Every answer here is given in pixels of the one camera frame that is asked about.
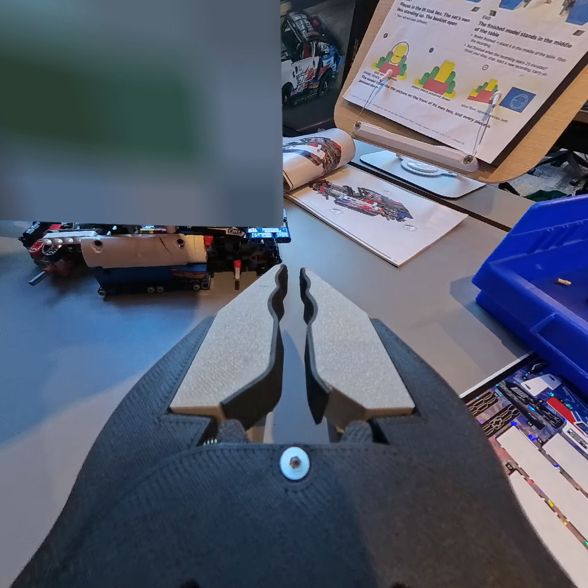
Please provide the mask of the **black chair base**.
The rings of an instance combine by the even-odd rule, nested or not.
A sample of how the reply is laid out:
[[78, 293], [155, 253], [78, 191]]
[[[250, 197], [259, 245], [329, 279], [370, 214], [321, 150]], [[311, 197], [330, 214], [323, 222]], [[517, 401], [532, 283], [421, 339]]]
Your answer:
[[569, 149], [555, 149], [544, 156], [535, 169], [543, 166], [555, 168], [565, 167], [571, 175], [570, 183], [574, 187], [587, 182], [587, 154], [578, 153]]

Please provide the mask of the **blue plastic bin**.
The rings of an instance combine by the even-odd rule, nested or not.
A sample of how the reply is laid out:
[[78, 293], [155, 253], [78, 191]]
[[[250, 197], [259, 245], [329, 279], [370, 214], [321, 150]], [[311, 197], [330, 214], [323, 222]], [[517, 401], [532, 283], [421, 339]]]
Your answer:
[[472, 282], [476, 302], [586, 400], [587, 195], [533, 204]]

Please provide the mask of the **sticker sheet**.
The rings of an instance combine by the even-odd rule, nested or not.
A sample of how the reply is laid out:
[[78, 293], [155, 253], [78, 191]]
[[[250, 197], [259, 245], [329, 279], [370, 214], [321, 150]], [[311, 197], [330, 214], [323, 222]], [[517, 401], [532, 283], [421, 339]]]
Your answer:
[[528, 354], [462, 400], [552, 557], [587, 587], [587, 396]]

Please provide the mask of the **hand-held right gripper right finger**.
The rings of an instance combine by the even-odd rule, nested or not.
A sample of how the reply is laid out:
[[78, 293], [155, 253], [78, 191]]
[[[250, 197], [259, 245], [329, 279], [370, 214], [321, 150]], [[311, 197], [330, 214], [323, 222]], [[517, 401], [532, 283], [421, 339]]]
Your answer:
[[415, 402], [369, 315], [308, 268], [300, 270], [300, 297], [315, 423], [411, 415]]

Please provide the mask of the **wooden board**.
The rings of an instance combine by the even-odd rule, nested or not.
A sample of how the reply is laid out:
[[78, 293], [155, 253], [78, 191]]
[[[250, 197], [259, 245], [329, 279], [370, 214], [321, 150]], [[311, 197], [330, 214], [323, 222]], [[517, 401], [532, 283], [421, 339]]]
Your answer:
[[555, 96], [548, 100], [492, 164], [347, 102], [344, 95], [393, 3], [394, 1], [379, 1], [344, 84], [342, 95], [336, 103], [335, 124], [353, 138], [463, 173], [475, 180], [500, 183], [514, 179], [536, 166], [586, 102], [587, 57], [565, 78]]

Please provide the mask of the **printed instruction sheet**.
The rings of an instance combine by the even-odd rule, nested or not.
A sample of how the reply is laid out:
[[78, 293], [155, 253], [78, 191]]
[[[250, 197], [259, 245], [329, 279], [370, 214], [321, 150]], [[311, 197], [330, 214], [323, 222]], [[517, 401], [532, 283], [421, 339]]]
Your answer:
[[587, 1], [395, 1], [347, 102], [492, 164], [587, 56]]

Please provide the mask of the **white rounded device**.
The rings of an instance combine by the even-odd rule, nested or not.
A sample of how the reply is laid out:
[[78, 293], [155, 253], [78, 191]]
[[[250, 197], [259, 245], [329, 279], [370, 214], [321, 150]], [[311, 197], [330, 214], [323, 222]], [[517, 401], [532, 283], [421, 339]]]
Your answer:
[[459, 199], [485, 186], [458, 173], [390, 151], [367, 153], [359, 160], [379, 172], [446, 199]]

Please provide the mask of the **black toy car box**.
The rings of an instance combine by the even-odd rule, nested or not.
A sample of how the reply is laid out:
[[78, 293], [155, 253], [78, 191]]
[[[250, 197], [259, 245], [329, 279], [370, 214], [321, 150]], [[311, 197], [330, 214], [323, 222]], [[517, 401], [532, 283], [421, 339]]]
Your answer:
[[379, 1], [281, 1], [283, 136], [334, 127], [334, 107]]

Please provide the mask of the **flat instruction booklet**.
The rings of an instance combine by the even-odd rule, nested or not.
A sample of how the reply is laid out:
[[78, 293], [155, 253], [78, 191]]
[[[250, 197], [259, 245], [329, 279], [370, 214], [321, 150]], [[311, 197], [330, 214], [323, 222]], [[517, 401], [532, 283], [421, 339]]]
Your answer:
[[395, 267], [467, 218], [465, 213], [349, 165], [285, 196]]

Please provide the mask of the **light grey desk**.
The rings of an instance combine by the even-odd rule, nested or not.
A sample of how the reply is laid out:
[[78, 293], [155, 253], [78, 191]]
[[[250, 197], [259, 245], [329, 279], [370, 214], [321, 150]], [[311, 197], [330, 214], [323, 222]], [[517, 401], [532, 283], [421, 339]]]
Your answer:
[[[378, 318], [459, 393], [527, 349], [476, 305], [472, 276], [529, 208], [496, 187], [454, 203], [468, 217], [401, 268], [291, 202], [292, 242], [280, 247], [289, 285], [281, 321], [281, 400], [263, 440], [328, 439], [306, 400], [301, 268]], [[1, 587], [9, 587], [61, 512], [100, 430], [128, 390], [205, 317], [238, 293], [220, 273], [211, 290], [102, 299], [90, 275], [37, 273], [18, 240], [29, 221], [1, 221]]]

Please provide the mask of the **toy brick vehicle chassis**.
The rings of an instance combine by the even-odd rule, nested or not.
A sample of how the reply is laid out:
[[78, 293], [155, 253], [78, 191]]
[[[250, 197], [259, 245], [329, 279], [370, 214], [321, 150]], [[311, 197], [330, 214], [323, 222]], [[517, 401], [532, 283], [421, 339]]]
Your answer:
[[68, 276], [88, 268], [102, 297], [119, 293], [209, 290], [217, 273], [261, 276], [282, 263], [279, 245], [291, 242], [286, 215], [276, 228], [163, 226], [35, 221], [19, 236], [40, 272]]

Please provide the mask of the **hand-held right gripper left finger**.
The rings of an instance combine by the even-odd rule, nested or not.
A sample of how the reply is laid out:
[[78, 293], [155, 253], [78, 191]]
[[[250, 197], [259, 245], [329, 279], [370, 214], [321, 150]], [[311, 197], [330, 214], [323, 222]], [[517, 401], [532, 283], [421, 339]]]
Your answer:
[[169, 405], [171, 415], [234, 420], [244, 430], [263, 421], [282, 394], [280, 328], [288, 269], [276, 265], [212, 319]]

